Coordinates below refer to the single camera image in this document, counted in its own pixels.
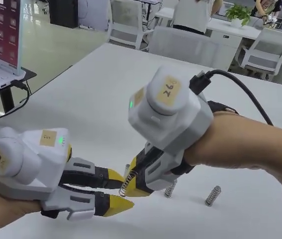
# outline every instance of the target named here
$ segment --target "black wrist strap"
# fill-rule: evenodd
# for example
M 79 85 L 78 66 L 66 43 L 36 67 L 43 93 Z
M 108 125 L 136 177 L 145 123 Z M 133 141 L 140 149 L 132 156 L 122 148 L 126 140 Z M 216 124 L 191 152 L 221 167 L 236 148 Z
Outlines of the black wrist strap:
M 238 112 L 235 109 L 227 105 L 223 105 L 221 103 L 214 102 L 214 101 L 208 101 L 207 103 L 213 113 L 218 112 L 218 111 L 226 111 L 226 112 L 238 114 Z
M 208 101 L 207 103 L 208 103 L 208 105 L 209 105 L 209 107 L 210 107 L 210 109 L 213 113 L 219 112 L 219 111 L 225 111 L 225 112 L 231 112 L 231 113 L 238 114 L 238 112 L 235 109 L 233 109 L 233 108 L 231 108 L 227 105 L 224 105 L 224 104 L 221 104 L 221 103 L 218 103 L 218 102 L 214 102 L 214 101 Z M 185 173 L 191 172 L 191 170 L 194 167 L 195 166 L 191 166 L 191 165 L 187 164 L 186 161 L 185 161 L 185 158 L 183 158 L 181 164 L 178 167 L 173 168 L 171 170 L 171 172 L 175 175 L 183 175 Z

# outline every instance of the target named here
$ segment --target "laptop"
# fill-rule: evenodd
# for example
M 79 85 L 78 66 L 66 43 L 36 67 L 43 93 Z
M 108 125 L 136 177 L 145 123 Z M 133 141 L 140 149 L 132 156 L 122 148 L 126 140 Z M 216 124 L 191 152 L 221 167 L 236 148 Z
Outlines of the laptop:
M 0 89 L 26 75 L 20 65 L 22 1 L 0 0 Z

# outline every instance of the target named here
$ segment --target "coil spring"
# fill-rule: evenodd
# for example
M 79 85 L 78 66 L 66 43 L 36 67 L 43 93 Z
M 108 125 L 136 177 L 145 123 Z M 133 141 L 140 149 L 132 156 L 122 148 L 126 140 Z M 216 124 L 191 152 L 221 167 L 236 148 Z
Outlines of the coil spring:
M 130 169 L 130 165 L 126 164 L 125 170 L 124 170 L 124 175 L 123 175 L 124 178 L 126 178 L 126 176 L 129 174 L 129 169 Z
M 174 191 L 174 189 L 175 189 L 175 187 L 176 187 L 176 184 L 177 184 L 177 179 L 175 179 L 174 183 L 173 183 L 170 187 L 168 187 L 167 189 L 165 189 L 164 196 L 165 196 L 166 198 L 170 198 L 170 197 L 172 196 L 172 193 L 173 193 L 173 191 Z
M 212 204 L 215 202 L 216 198 L 219 196 L 220 193 L 221 193 L 220 186 L 214 187 L 214 189 L 211 191 L 211 193 L 208 196 L 208 198 L 205 200 L 206 206 L 211 207 Z
M 125 192 L 127 189 L 127 186 L 129 186 L 130 182 L 132 181 L 133 178 L 135 178 L 137 175 L 137 172 L 135 171 L 130 171 L 129 174 L 126 176 L 121 188 L 119 189 L 119 195 L 121 197 L 125 197 Z

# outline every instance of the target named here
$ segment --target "black cable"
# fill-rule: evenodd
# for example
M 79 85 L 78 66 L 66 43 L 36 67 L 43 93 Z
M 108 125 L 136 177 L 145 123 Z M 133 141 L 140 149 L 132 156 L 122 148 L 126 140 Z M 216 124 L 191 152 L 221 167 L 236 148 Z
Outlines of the black cable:
M 257 107 L 257 109 L 259 110 L 260 114 L 262 115 L 262 117 L 267 122 L 267 124 L 274 126 L 272 121 L 270 120 L 269 116 L 267 115 L 265 110 L 262 108 L 262 106 L 260 105 L 259 101 L 254 96 L 254 94 L 252 94 L 252 92 L 247 88 L 247 86 L 244 83 L 242 83 L 237 77 L 235 77 L 234 75 L 232 75 L 232 74 L 230 74 L 230 73 L 228 73 L 226 71 L 222 71 L 222 70 L 212 70 L 212 71 L 209 71 L 209 72 L 207 72 L 205 74 L 205 76 L 207 78 L 209 78 L 209 79 L 213 75 L 222 75 L 222 76 L 225 76 L 225 77 L 229 78 L 233 82 L 235 82 L 249 96 L 249 98 L 255 104 L 255 106 Z
M 28 81 L 26 81 L 26 84 L 27 84 L 28 90 L 29 90 L 29 92 L 30 92 L 30 95 L 32 95 L 32 92 L 31 92 L 30 86 L 29 86 L 29 84 L 28 84 Z
M 3 115 L 3 116 L 0 116 L 0 119 L 5 117 L 5 116 L 8 116 L 8 115 L 11 115 L 12 113 L 16 112 L 17 110 L 23 108 L 29 101 L 29 98 L 30 98 L 30 91 L 28 89 L 28 87 L 22 83 L 21 81 L 18 81 L 18 80 L 13 80 L 11 81 L 11 84 L 19 89 L 22 89 L 22 90 L 25 90 L 27 91 L 27 98 L 26 100 L 23 102 L 23 104 L 15 109 L 13 109 L 12 111 L 8 112 L 7 114 Z

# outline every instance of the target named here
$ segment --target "tile floor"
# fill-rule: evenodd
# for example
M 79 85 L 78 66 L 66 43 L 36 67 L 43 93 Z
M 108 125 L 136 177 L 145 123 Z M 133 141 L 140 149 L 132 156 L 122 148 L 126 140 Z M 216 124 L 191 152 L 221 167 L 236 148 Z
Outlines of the tile floor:
M 43 4 L 25 0 L 22 66 L 37 73 L 29 81 L 32 92 L 101 46 L 106 40 L 104 32 L 69 29 L 50 24 L 42 11 Z M 12 90 L 15 104 L 25 92 Z

